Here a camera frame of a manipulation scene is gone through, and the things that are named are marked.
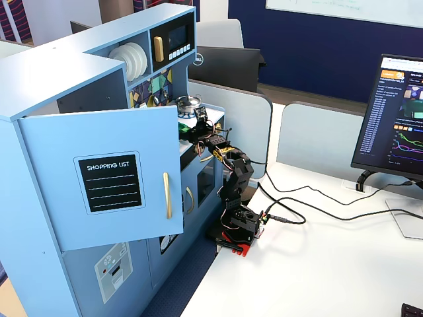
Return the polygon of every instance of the gray desk divider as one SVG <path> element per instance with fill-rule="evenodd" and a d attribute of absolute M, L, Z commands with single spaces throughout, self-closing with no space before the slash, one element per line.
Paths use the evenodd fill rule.
<path fill-rule="evenodd" d="M 316 104 L 289 104 L 282 115 L 277 161 L 355 182 L 363 170 L 350 164 L 362 122 L 359 113 Z M 365 184 L 381 188 L 404 181 L 400 176 L 378 173 Z M 423 199 L 417 186 L 387 190 Z"/>
<path fill-rule="evenodd" d="M 225 109 L 225 128 L 232 128 L 229 140 L 251 160 L 266 162 L 273 104 L 263 94 L 223 87 L 201 81 L 188 81 L 191 96 L 200 94 L 202 101 Z M 253 164 L 252 178 L 261 178 L 265 166 Z"/>

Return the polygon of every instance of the black cable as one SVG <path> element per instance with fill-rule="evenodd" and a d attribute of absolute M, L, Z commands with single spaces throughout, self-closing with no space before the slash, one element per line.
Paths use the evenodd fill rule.
<path fill-rule="evenodd" d="M 262 192 L 266 195 L 266 196 L 268 196 L 271 200 L 273 200 L 273 201 L 276 201 L 276 199 L 274 199 L 268 192 L 266 192 L 265 190 L 264 190 L 264 188 L 262 187 L 262 185 L 260 184 L 260 182 L 258 183 L 258 187 L 262 190 Z M 289 211 L 291 211 L 292 213 L 295 213 L 298 217 L 300 217 L 300 218 L 302 218 L 303 220 L 302 221 L 290 221 L 290 220 L 287 220 L 286 219 L 286 221 L 283 221 L 283 222 L 285 222 L 285 223 L 290 223 L 290 224 L 292 224 L 292 225 L 303 225 L 303 224 L 305 224 L 306 223 L 306 219 L 305 219 L 305 217 L 301 214 L 301 213 L 299 213 L 299 212 L 297 212 L 297 211 L 295 211 L 295 210 L 293 210 L 292 208 L 289 208 L 287 205 L 284 205 L 283 203 L 281 203 L 280 201 L 278 201 L 278 205 L 281 205 L 283 208 L 286 208 L 287 210 L 289 210 Z"/>
<path fill-rule="evenodd" d="M 349 203 L 342 203 L 341 201 L 339 201 L 339 200 L 337 200 L 337 199 L 335 199 L 335 198 L 333 198 L 333 197 L 331 197 L 331 196 L 329 196 L 329 195 L 327 195 L 327 194 L 325 194 L 325 193 L 321 192 L 320 190 L 316 190 L 315 188 L 312 188 L 312 187 L 311 187 L 311 186 L 309 186 L 309 185 L 306 185 L 306 186 L 303 186 L 303 187 L 300 187 L 300 188 L 297 188 L 297 189 L 294 189 L 294 190 L 279 190 L 279 189 L 276 187 L 276 185 L 273 183 L 273 180 L 272 180 L 272 178 L 270 177 L 270 175 L 269 175 L 269 173 L 267 172 L 267 170 L 265 171 L 265 173 L 266 173 L 267 177 L 269 177 L 269 181 L 270 181 L 270 183 L 272 183 L 273 188 L 274 188 L 276 191 L 280 192 L 280 193 L 291 193 L 291 192 L 296 192 L 297 190 L 302 190 L 302 189 L 304 189 L 304 188 L 309 188 L 310 190 L 312 190 L 312 191 L 314 191 L 314 192 L 318 192 L 319 194 L 321 194 L 321 195 L 325 196 L 326 198 L 329 198 L 329 199 L 331 199 L 331 200 L 333 200 L 333 201 L 335 201 L 335 202 L 337 202 L 337 203 L 339 203 L 339 204 L 341 204 L 341 205 L 343 205 L 343 206 L 349 206 L 349 205 L 352 205 L 353 203 L 356 203 L 357 201 L 360 201 L 360 200 L 363 200 L 363 199 L 370 198 L 370 197 L 372 197 L 372 196 L 376 195 L 377 193 L 379 193 L 381 190 L 384 190 L 385 188 L 387 188 L 387 187 L 389 187 L 389 186 L 396 186 L 396 187 L 400 187 L 400 186 L 411 186 L 411 185 L 413 185 L 413 184 L 414 184 L 414 182 L 413 182 L 413 181 L 411 181 L 411 180 L 408 180 L 408 181 L 406 181 L 406 182 L 403 182 L 402 184 L 387 184 L 386 186 L 383 186 L 382 188 L 380 188 L 380 189 L 376 190 L 374 193 L 372 193 L 372 194 L 370 194 L 370 195 L 367 195 L 367 196 L 365 196 L 365 197 L 358 198 L 358 199 L 353 200 L 353 201 L 351 201 L 351 202 L 349 202 Z"/>
<path fill-rule="evenodd" d="M 254 164 L 258 164 L 258 165 L 267 165 L 267 163 L 260 163 L 260 162 L 256 162 L 255 160 L 250 160 L 250 162 Z"/>
<path fill-rule="evenodd" d="M 226 133 L 226 137 L 225 137 L 225 139 L 227 140 L 227 138 L 229 137 L 229 132 L 231 132 L 232 131 L 232 128 L 230 127 L 228 130 L 227 130 L 227 133 Z"/>
<path fill-rule="evenodd" d="M 266 194 L 266 192 L 264 191 L 264 189 L 263 189 L 263 187 L 261 186 L 261 184 L 260 183 L 258 183 L 258 187 Z M 295 199 L 295 198 L 292 198 L 292 197 L 282 197 L 282 198 L 280 198 L 280 199 L 274 199 L 273 197 L 271 197 L 270 195 L 268 195 L 268 197 L 270 198 L 270 199 L 272 199 L 274 202 L 272 203 L 272 204 L 270 204 L 270 206 L 269 207 L 267 207 L 267 209 L 266 209 L 266 211 L 264 212 L 264 217 L 266 217 L 267 216 L 267 214 L 269 213 L 269 211 L 271 210 L 271 208 L 273 207 L 273 206 L 275 206 L 275 204 L 280 204 L 280 205 L 282 205 L 282 206 L 286 206 L 286 205 L 284 205 L 284 204 L 282 204 L 282 203 L 280 203 L 281 202 L 281 200 L 285 200 L 285 199 L 288 199 L 288 200 L 292 200 L 292 201 L 295 201 L 295 202 L 297 202 L 297 203 L 302 203 L 303 205 L 306 205 L 306 206 L 308 206 L 308 207 L 311 207 L 311 208 L 313 208 L 313 209 L 316 209 L 317 211 L 320 211 L 321 213 L 324 213 L 325 215 L 328 215 L 328 216 L 330 216 L 330 217 L 332 217 L 332 218 L 335 218 L 335 219 L 338 219 L 338 220 L 340 220 L 340 221 L 351 221 L 351 220 L 355 220 L 355 219 L 358 219 L 358 218 L 362 218 L 362 217 L 367 217 L 367 216 L 372 216 L 372 215 L 378 215 L 378 214 L 380 214 L 380 213 L 388 213 L 388 212 L 391 212 L 391 211 L 401 211 L 401 212 L 403 212 L 403 213 L 406 213 L 407 215 L 410 215 L 410 216 L 412 216 L 412 217 L 416 217 L 416 218 L 418 218 L 418 219 L 422 219 L 423 220 L 423 216 L 420 216 L 420 215 L 416 215 L 415 213 L 411 213 L 410 211 L 407 211 L 407 210 L 405 210 L 405 209 L 398 209 L 398 208 L 396 208 L 396 209 L 386 209 L 386 210 L 382 210 L 382 211 L 374 211 L 373 213 L 364 213 L 364 214 L 361 214 L 361 215 L 358 215 L 358 216 L 354 216 L 354 217 L 351 217 L 351 218 L 341 218 L 341 217 L 338 217 L 338 216 L 335 216 L 335 215 L 333 215 L 333 214 L 331 214 L 331 213 L 328 213 L 327 211 L 324 211 L 323 209 L 320 209 L 320 208 L 318 208 L 318 207 L 315 207 L 315 206 L 313 206 L 313 205 L 310 205 L 309 203 L 305 203 L 304 201 L 301 201 L 301 200 L 298 200 L 298 199 Z M 276 217 L 276 216 L 272 216 L 271 215 L 271 218 L 272 219 L 275 219 L 275 220 L 277 220 L 277 221 L 281 221 L 281 222 L 283 222 L 283 223 L 291 223 L 290 221 L 287 221 L 287 219 L 285 219 L 285 218 L 281 218 L 281 217 Z"/>

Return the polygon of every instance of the small pot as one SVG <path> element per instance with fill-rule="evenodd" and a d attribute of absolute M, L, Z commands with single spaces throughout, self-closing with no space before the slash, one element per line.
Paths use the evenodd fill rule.
<path fill-rule="evenodd" d="M 174 101 L 178 106 L 178 111 L 184 114 L 193 114 L 194 110 L 199 108 L 202 103 L 201 96 L 196 94 L 193 96 L 181 96 L 175 99 Z"/>

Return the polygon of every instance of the gold door handle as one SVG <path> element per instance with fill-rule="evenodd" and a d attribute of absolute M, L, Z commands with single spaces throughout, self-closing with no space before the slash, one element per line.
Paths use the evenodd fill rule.
<path fill-rule="evenodd" d="M 172 201 L 171 201 L 171 189 L 169 186 L 169 174 L 163 173 L 163 182 L 165 183 L 165 197 L 166 197 L 166 218 L 172 218 Z"/>
<path fill-rule="evenodd" d="M 206 162 L 207 160 L 211 160 L 212 158 L 213 158 L 213 155 L 210 155 L 209 157 L 202 158 L 200 160 L 200 163 Z"/>
<path fill-rule="evenodd" d="M 191 211 L 193 211 L 196 206 L 196 201 L 194 200 L 194 195 L 192 195 L 192 192 L 188 186 L 186 187 L 186 191 L 188 192 L 188 195 L 191 197 L 191 201 L 192 201 L 191 208 L 189 208 L 187 213 L 191 213 Z"/>

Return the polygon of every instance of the shopping list sign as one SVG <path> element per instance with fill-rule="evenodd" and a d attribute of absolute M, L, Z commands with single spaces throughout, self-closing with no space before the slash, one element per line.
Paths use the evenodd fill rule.
<path fill-rule="evenodd" d="M 143 207 L 138 153 L 125 154 L 75 158 L 88 213 Z"/>

